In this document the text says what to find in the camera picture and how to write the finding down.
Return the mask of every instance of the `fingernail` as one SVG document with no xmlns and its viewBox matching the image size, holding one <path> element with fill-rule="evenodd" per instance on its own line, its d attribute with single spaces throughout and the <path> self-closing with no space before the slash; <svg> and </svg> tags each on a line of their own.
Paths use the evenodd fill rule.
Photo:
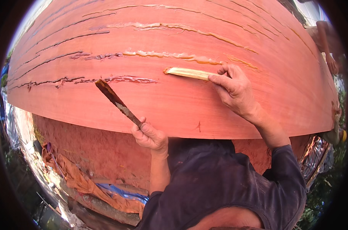
<svg viewBox="0 0 348 230">
<path fill-rule="evenodd" d="M 145 123 L 143 123 L 143 124 L 141 125 L 141 130 L 142 130 L 143 132 L 149 131 L 149 127 L 148 127 Z"/>
</svg>

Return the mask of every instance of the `wrist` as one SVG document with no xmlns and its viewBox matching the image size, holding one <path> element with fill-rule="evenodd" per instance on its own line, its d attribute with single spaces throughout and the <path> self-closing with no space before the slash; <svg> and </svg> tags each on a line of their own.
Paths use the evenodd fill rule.
<svg viewBox="0 0 348 230">
<path fill-rule="evenodd" d="M 243 117 L 245 120 L 247 120 L 251 124 L 256 124 L 258 123 L 260 119 L 261 110 L 262 110 L 261 105 L 258 102 L 256 102 L 253 108 L 246 114 L 242 115 L 241 117 Z"/>
<path fill-rule="evenodd" d="M 151 156 L 155 159 L 164 160 L 169 156 L 168 148 L 165 147 L 158 150 L 151 149 Z"/>
</svg>

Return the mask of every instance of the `dark blue shirt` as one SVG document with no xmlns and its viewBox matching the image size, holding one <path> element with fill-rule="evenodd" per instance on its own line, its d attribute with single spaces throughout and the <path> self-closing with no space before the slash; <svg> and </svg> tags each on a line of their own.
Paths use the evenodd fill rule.
<svg viewBox="0 0 348 230">
<path fill-rule="evenodd" d="M 273 150 L 263 175 L 230 140 L 173 143 L 168 164 L 170 184 L 150 195 L 137 229 L 187 229 L 232 206 L 254 211 L 266 229 L 292 229 L 303 213 L 306 185 L 290 145 Z"/>
</svg>

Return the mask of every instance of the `man's right hand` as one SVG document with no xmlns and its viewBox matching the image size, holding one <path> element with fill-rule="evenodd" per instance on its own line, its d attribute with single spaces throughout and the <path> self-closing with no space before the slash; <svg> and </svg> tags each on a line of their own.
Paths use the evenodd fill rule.
<svg viewBox="0 0 348 230">
<path fill-rule="evenodd" d="M 223 65 L 217 71 L 221 76 L 209 75 L 222 102 L 234 113 L 249 120 L 256 112 L 258 103 L 252 92 L 249 79 L 239 66 Z"/>
</svg>

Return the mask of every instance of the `plywood planking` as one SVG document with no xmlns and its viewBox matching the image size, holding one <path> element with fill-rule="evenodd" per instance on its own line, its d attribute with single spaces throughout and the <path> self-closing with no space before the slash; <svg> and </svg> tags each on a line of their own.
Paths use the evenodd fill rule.
<svg viewBox="0 0 348 230">
<path fill-rule="evenodd" d="M 71 58 L 77 54 L 84 56 Z M 90 59 L 105 54 L 111 56 Z M 256 99 L 289 136 L 331 130 L 338 100 L 327 65 L 276 0 L 55 0 L 14 50 L 8 97 L 37 115 L 129 132 L 131 121 L 92 81 L 110 78 L 137 117 L 170 136 L 260 138 L 210 82 L 163 73 L 168 66 L 216 72 L 223 63 L 242 68 Z M 90 81 L 76 84 L 83 80 Z"/>
</svg>

